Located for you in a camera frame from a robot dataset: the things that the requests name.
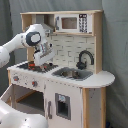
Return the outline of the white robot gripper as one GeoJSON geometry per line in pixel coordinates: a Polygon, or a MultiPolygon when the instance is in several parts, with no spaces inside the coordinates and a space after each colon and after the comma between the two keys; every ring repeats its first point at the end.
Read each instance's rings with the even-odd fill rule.
{"type": "Polygon", "coordinates": [[[44,43],[36,46],[34,52],[34,63],[36,66],[43,65],[46,61],[54,57],[54,49],[52,43],[44,43]]]}

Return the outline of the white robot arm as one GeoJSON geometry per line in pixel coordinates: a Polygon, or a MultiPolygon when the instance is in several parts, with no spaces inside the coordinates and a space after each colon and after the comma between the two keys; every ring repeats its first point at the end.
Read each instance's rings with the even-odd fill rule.
{"type": "MultiPolygon", "coordinates": [[[[43,26],[33,24],[26,32],[17,34],[12,40],[0,46],[0,68],[9,62],[12,51],[24,47],[36,49],[36,66],[42,66],[54,57],[53,46],[47,42],[43,26]]],[[[15,110],[0,98],[0,128],[48,128],[48,122],[40,114],[27,114],[15,110]]]]}

